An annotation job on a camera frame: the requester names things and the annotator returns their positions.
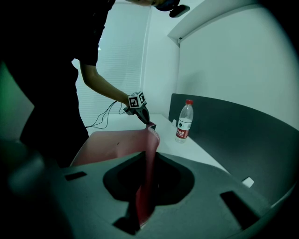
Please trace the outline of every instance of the plastic bottle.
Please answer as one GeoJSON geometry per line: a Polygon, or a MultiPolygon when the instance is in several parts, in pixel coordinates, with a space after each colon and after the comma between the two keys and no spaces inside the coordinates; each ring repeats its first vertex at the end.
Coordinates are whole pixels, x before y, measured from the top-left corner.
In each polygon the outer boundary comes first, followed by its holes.
{"type": "Polygon", "coordinates": [[[179,115],[178,127],[176,132],[176,142],[185,143],[187,140],[189,129],[193,120],[193,100],[186,100],[186,105],[179,115]]]}

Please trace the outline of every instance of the bottle cap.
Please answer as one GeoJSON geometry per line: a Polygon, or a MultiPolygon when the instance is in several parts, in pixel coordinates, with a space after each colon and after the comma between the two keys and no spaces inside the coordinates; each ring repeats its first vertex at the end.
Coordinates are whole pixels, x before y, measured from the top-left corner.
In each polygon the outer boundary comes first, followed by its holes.
{"type": "Polygon", "coordinates": [[[186,100],[186,104],[188,104],[188,105],[193,105],[193,100],[191,100],[191,99],[187,99],[187,100],[186,100]]]}

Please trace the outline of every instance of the window blind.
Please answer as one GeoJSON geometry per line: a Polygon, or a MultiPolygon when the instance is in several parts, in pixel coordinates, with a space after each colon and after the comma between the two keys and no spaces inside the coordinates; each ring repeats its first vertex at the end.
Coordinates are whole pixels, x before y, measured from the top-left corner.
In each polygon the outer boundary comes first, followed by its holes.
{"type": "MultiPolygon", "coordinates": [[[[149,12],[150,7],[115,3],[108,14],[99,43],[96,66],[98,73],[127,94],[141,88],[142,58],[149,12]]],[[[85,126],[91,125],[113,100],[86,86],[79,61],[75,59],[72,63],[79,71],[76,88],[80,115],[85,126]]],[[[120,103],[116,103],[110,114],[118,113],[120,106],[120,103]]]]}

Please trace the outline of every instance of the white table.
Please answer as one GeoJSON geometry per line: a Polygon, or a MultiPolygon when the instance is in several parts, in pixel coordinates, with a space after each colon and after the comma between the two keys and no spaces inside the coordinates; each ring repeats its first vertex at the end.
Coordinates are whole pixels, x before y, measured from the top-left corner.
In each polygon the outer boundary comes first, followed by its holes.
{"type": "MultiPolygon", "coordinates": [[[[222,167],[211,155],[203,150],[202,147],[195,143],[191,138],[188,137],[186,142],[183,144],[177,143],[175,141],[176,128],[173,127],[172,123],[163,115],[151,114],[150,121],[157,125],[155,131],[160,136],[160,145],[157,152],[209,164],[227,172],[224,167],[222,167]]],[[[97,127],[105,127],[106,122],[107,118],[105,118],[103,123],[97,127]]],[[[129,116],[127,114],[110,114],[107,128],[97,129],[90,127],[87,130],[89,135],[91,135],[96,131],[136,130],[144,128],[145,124],[143,124],[136,115],[129,116]]]]}

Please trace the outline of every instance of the red label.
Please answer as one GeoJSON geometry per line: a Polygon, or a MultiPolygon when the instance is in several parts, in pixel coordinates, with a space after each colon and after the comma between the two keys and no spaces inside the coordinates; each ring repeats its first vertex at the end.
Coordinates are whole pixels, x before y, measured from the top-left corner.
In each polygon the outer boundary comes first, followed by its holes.
{"type": "Polygon", "coordinates": [[[180,128],[177,128],[176,136],[178,138],[185,139],[185,138],[187,138],[188,134],[189,134],[189,129],[180,129],[180,128]]]}

